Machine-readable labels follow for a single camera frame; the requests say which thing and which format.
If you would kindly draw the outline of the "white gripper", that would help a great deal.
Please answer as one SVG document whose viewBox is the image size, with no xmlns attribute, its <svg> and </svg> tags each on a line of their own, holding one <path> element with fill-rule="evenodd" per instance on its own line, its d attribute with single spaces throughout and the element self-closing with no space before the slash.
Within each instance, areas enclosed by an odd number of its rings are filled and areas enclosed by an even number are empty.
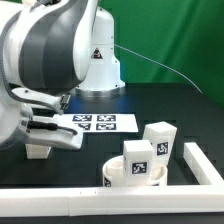
<svg viewBox="0 0 224 224">
<path fill-rule="evenodd" d="M 83 131 L 61 115 L 35 116 L 30 105 L 21 107 L 21 136 L 24 144 L 79 150 Z"/>
</svg>

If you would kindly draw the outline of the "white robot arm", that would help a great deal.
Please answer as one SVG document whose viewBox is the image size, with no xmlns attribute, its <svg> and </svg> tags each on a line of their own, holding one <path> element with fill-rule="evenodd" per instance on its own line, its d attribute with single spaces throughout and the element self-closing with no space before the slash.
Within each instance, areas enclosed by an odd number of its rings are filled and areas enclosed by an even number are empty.
<svg viewBox="0 0 224 224">
<path fill-rule="evenodd" d="M 0 1 L 0 150 L 18 143 L 78 149 L 83 131 L 51 99 L 125 87 L 114 19 L 99 0 Z"/>
</svg>

